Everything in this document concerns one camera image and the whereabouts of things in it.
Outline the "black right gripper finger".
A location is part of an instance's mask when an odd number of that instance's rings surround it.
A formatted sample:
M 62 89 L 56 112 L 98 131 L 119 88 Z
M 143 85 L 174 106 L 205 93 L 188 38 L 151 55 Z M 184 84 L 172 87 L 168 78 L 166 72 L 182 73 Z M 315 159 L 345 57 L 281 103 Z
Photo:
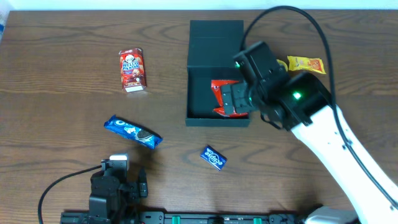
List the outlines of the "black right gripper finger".
M 236 113 L 249 113 L 256 110 L 249 99 L 249 87 L 246 82 L 232 84 L 233 106 Z
M 235 113 L 233 87 L 234 84 L 221 86 L 221 97 L 225 114 Z

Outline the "dark green box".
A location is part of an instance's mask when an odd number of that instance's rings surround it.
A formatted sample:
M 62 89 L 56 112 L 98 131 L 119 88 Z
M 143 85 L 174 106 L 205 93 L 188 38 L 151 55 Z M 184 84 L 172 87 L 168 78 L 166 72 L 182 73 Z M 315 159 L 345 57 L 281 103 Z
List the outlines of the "dark green box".
M 187 112 L 185 124 L 201 127 L 247 127 L 248 115 L 227 118 L 214 111 L 220 105 L 211 89 L 212 80 L 237 80 L 243 76 L 234 66 L 244 34 L 242 20 L 191 20 L 187 57 Z

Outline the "red Hello Panda box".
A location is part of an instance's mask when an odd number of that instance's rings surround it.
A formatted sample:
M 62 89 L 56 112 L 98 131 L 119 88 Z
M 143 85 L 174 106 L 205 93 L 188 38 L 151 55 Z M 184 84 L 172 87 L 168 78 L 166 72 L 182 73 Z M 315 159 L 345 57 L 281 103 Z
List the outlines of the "red Hello Panda box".
M 144 57 L 141 48 L 119 52 L 122 89 L 127 93 L 144 90 L 147 86 Z

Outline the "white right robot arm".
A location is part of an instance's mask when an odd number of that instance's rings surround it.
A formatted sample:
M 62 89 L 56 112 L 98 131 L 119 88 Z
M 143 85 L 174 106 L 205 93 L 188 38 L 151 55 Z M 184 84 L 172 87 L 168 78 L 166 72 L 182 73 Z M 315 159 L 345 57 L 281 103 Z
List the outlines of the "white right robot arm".
M 226 116 L 260 111 L 264 122 L 305 144 L 346 194 L 360 223 L 397 223 L 397 185 L 357 139 L 316 76 L 232 82 L 219 91 Z

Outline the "blue Oreo cookie pack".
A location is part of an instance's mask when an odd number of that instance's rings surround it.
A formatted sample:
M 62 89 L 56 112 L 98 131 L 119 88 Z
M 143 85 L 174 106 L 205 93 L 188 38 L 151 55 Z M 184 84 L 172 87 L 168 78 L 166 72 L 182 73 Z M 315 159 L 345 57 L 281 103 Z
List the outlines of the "blue Oreo cookie pack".
M 159 134 L 150 129 L 117 117 L 116 115 L 113 115 L 104 123 L 104 128 L 149 149 L 155 149 L 163 141 L 163 138 Z

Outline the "red snack bag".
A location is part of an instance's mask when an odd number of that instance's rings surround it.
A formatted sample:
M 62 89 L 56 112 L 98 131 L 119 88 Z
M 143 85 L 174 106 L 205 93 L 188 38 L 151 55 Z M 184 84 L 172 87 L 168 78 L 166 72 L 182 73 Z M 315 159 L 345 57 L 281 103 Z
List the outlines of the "red snack bag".
M 214 112 L 216 112 L 219 115 L 226 117 L 226 118 L 240 118 L 240 117 L 248 115 L 248 113 L 237 113 L 235 111 L 233 112 L 233 114 L 227 115 L 224 111 L 223 99 L 221 96 L 221 86 L 235 84 L 238 82 L 239 82 L 238 80 L 212 80 L 211 81 L 211 89 L 217 99 L 217 102 L 219 103 L 219 107 L 215 108 L 213 110 Z

